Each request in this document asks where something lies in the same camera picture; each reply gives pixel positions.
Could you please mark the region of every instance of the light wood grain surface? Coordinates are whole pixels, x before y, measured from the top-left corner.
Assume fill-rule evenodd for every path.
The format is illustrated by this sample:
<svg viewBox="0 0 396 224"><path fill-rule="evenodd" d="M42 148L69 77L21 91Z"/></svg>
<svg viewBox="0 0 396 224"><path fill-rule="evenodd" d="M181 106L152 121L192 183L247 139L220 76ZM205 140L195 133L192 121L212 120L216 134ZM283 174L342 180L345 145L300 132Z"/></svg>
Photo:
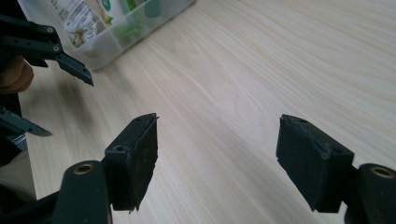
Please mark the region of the light wood grain surface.
<svg viewBox="0 0 396 224"><path fill-rule="evenodd" d="M159 159L138 212L115 223L342 223L312 213L276 161L279 118L307 119L396 168L394 0L197 0L114 63L94 88L36 68L23 115L39 198L64 170L101 160L125 125L156 112Z"/></svg>

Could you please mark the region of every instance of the table surface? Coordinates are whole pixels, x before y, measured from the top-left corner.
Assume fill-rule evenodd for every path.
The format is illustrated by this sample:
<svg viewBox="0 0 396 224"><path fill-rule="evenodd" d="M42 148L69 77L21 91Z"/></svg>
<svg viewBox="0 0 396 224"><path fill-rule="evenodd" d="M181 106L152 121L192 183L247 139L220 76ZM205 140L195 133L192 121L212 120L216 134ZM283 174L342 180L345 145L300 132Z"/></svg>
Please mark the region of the table surface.
<svg viewBox="0 0 396 224"><path fill-rule="evenodd" d="M276 160L279 118L307 119L366 162L396 162L394 0L197 0L92 72L35 68L22 113L38 198L64 170L101 160L155 112L159 159L140 210L115 223L342 223L319 214Z"/></svg>

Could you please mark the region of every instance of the plastic storage box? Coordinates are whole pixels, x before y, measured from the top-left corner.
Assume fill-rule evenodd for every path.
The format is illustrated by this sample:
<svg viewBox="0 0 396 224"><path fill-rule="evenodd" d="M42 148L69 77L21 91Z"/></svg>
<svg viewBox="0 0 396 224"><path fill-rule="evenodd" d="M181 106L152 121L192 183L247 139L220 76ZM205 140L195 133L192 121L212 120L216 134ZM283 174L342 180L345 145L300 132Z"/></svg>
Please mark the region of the plastic storage box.
<svg viewBox="0 0 396 224"><path fill-rule="evenodd" d="M51 20L51 15L40 6L40 1L19 0L28 21L55 27L64 51L93 70L108 65L139 39L176 16L192 2L193 0L148 0L87 43L76 48L67 37L62 25ZM106 27L102 17L98 16L98 18L100 25Z"/></svg>

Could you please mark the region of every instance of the snack bag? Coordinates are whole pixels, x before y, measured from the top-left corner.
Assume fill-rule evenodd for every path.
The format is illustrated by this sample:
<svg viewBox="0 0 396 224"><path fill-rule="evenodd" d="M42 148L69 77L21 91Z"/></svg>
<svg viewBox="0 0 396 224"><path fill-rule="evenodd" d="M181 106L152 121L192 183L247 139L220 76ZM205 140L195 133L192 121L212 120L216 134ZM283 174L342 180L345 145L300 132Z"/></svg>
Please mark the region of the snack bag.
<svg viewBox="0 0 396 224"><path fill-rule="evenodd" d="M106 26L116 23L117 20L144 2L144 0L97 0Z"/></svg>
<svg viewBox="0 0 396 224"><path fill-rule="evenodd" d="M55 20L59 20L75 47L79 47L100 33L99 18L85 0L41 0Z"/></svg>

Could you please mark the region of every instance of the human hand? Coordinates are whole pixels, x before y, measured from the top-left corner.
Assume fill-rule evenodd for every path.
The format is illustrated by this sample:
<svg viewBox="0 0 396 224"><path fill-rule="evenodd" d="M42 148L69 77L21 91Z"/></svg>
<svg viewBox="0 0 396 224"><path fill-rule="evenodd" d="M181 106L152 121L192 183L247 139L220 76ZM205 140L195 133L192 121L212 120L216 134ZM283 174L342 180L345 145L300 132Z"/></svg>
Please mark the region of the human hand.
<svg viewBox="0 0 396 224"><path fill-rule="evenodd" d="M33 77L33 68L21 56L15 56L0 71L0 94L25 91Z"/></svg>

